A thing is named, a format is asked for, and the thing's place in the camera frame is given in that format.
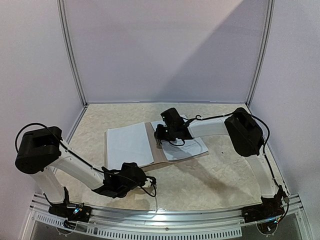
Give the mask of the brown paper folder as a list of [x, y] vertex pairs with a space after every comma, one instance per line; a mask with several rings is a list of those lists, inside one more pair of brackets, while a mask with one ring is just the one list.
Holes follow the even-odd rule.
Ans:
[[162, 123], [158, 120], [108, 129], [104, 133], [107, 168], [119, 170], [123, 163], [136, 163], [146, 170], [156, 165], [174, 164], [209, 154], [199, 137], [185, 141], [178, 139], [173, 145], [163, 142], [157, 146], [154, 132], [157, 125]]

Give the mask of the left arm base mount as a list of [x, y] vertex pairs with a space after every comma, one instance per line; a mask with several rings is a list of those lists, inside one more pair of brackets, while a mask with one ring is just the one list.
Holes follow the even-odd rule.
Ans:
[[85, 205], [83, 202], [81, 203], [72, 203], [69, 199], [69, 191], [64, 186], [64, 199], [62, 203], [52, 203], [48, 200], [47, 197], [46, 200], [50, 204], [48, 212], [52, 215], [66, 218], [68, 221], [79, 221], [88, 223], [93, 208]]

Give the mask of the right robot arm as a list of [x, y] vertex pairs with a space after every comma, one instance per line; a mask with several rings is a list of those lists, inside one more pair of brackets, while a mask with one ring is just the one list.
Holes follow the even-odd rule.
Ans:
[[163, 124], [158, 124], [154, 138], [158, 145], [173, 144], [176, 140], [187, 140], [206, 136], [229, 136], [234, 150], [250, 165], [259, 184], [261, 198], [266, 200], [259, 206], [262, 218], [269, 218], [278, 210], [278, 203], [288, 204], [290, 199], [283, 186], [276, 180], [266, 153], [267, 139], [260, 127], [261, 120], [238, 107], [231, 113], [203, 118], [197, 115], [186, 119], [172, 107], [161, 113]]

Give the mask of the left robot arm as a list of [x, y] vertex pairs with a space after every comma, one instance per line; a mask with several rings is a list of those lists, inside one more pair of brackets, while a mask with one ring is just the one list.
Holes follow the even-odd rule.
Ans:
[[14, 145], [16, 168], [33, 178], [47, 201], [63, 217], [74, 213], [74, 205], [68, 201], [68, 191], [58, 181], [53, 168], [67, 173], [101, 196], [124, 198], [136, 188], [153, 198], [157, 195], [156, 178], [147, 176], [135, 162], [125, 162], [119, 170], [94, 165], [69, 147], [57, 126], [29, 123], [19, 130]]

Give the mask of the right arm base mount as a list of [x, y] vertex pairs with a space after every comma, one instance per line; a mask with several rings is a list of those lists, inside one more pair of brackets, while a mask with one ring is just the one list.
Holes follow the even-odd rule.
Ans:
[[280, 201], [267, 200], [261, 204], [246, 206], [241, 208], [241, 216], [245, 223], [258, 222], [262, 220], [271, 220], [276, 217], [284, 217], [288, 212], [290, 204]]

